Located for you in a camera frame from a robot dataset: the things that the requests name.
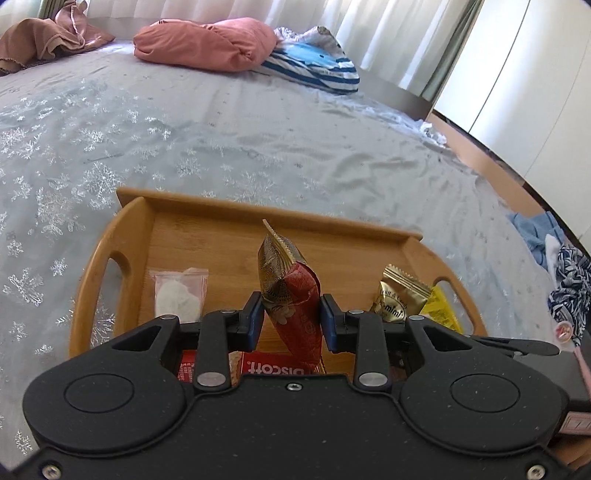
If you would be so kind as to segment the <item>red rectangular snack bar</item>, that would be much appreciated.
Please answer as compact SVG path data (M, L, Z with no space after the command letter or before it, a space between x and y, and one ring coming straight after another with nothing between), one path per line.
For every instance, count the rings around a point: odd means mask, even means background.
M191 383L193 381L195 358L197 358L197 352L195 350L184 350L182 352L177 373L179 381L185 383Z

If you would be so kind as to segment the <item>red gold nut packet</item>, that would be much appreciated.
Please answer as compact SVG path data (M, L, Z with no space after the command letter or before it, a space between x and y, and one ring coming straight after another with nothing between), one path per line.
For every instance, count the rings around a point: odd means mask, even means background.
M263 306L290 354L317 370L322 362L320 280L290 239L269 222L263 225L266 237L257 252Z

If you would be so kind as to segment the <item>wooden bed frame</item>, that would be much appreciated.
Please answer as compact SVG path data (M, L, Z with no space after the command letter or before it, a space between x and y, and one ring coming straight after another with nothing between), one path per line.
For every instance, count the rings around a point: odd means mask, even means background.
M463 131L447 123L438 112L433 110L427 121L447 138L449 148L464 164L491 184L511 210L533 217L548 209L509 167L497 160L492 153L483 150Z

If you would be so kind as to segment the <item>white sheer curtain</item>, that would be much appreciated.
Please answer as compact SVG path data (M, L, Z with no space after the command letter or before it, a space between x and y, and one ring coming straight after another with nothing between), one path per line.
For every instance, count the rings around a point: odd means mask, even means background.
M159 19L252 17L270 27L332 32L356 67L398 87L440 1L90 1L87 16L120 39Z

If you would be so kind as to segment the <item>blue clothes pile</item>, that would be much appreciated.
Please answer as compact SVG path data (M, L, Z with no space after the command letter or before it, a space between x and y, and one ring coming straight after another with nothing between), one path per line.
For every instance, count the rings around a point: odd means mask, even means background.
M535 262L546 270L553 289L547 300L562 344L580 347L590 317L590 258L570 243L551 212L534 217L510 213Z

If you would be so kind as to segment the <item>yellow snack packet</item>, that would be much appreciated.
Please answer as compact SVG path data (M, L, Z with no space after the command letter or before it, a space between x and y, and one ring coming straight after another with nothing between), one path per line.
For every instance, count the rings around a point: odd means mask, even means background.
M432 287L431 295L420 314L457 333L464 333L454 309L448 302L443 289L439 286Z

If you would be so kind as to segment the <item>wooden serving tray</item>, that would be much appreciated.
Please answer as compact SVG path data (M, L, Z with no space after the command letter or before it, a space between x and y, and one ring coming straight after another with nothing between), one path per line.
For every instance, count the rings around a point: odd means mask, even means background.
M154 271L208 273L204 312L235 309L256 290L287 299L290 273L313 272L339 306L367 309L383 271L396 265L427 285L448 282L476 334L486 333L471 295L419 233L276 208L121 187L120 210L106 227L79 283L69 353L89 350L109 262L122 283L113 332L154 317Z

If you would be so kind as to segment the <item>crumpled clear plastic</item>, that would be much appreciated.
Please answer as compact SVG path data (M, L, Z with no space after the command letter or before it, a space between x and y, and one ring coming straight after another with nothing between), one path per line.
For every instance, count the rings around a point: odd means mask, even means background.
M447 137L438 131L431 122L420 119L414 123L414 126L419 134L431 143L440 147L446 147L448 145Z

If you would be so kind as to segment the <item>brown crumpled cloth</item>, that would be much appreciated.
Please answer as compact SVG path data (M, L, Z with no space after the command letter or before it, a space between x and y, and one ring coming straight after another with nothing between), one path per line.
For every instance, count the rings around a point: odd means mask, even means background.
M115 36L89 23L85 1L56 1L51 18L25 18L1 35L1 75L99 49Z

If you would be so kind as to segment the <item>gold candy packet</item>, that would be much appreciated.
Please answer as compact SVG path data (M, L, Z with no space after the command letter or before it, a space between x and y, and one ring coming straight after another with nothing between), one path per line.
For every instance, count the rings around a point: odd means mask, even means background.
M385 267L370 312L386 323L405 321L419 315L431 296L432 288L401 268Z

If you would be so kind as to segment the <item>red Biscoff biscuit packet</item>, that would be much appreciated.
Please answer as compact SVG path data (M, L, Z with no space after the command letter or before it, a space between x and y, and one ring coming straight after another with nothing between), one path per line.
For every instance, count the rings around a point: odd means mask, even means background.
M233 386L238 385L243 375L301 376L315 373L314 367L308 367L293 355L284 353L232 352L228 361Z

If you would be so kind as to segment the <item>blue striped pillow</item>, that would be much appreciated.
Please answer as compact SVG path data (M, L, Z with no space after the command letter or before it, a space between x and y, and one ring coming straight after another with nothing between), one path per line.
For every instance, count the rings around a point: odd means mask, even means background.
M274 30L276 46L254 72L339 95L359 91L360 75L332 32L315 26L304 33Z

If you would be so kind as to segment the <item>green curtain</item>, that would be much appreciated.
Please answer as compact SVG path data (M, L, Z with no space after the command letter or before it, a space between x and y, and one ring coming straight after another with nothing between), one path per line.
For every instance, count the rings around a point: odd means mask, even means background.
M472 33L484 1L441 1L399 83L434 103Z

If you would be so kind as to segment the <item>snowflake patterned bed sheet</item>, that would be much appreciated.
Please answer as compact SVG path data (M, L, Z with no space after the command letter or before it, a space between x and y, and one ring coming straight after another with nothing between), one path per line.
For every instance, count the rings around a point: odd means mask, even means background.
M1 461L35 449L28 383L66 358L119 186L418 231L494 336L550 341L549 275L486 179L394 110L255 73L148 64L128 43L1 80Z

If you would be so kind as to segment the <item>clear bag white candy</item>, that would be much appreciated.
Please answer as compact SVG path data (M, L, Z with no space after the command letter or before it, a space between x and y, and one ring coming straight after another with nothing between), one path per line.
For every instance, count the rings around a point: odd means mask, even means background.
M149 271L154 282L154 316L176 316L180 324L199 322L207 293L208 270Z

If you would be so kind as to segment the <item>pink pillow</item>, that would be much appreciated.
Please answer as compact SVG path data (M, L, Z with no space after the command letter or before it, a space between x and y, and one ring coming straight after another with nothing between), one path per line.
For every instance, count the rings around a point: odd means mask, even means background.
M276 33L259 20L245 17L200 24L161 19L132 39L142 61L198 70L235 73L263 64L276 48Z

